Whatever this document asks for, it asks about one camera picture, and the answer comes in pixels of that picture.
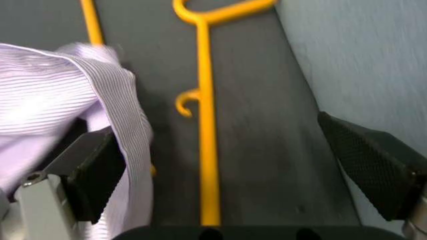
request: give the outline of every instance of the yellow hanger rail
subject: yellow hanger rail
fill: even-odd
[[[81,9],[86,23],[87,34],[89,35],[90,43],[94,46],[103,45],[104,39],[101,32],[100,22],[98,21],[97,11],[92,0],[80,0]],[[156,168],[151,165],[151,175],[154,177],[157,174]]]
[[[199,102],[200,221],[203,226],[219,226],[220,187],[209,26],[267,10],[277,0],[247,0],[207,12],[186,9],[186,1],[173,0],[172,4],[183,21],[197,27],[198,88],[181,93],[175,105],[181,115],[189,118],[192,113],[185,103]]]

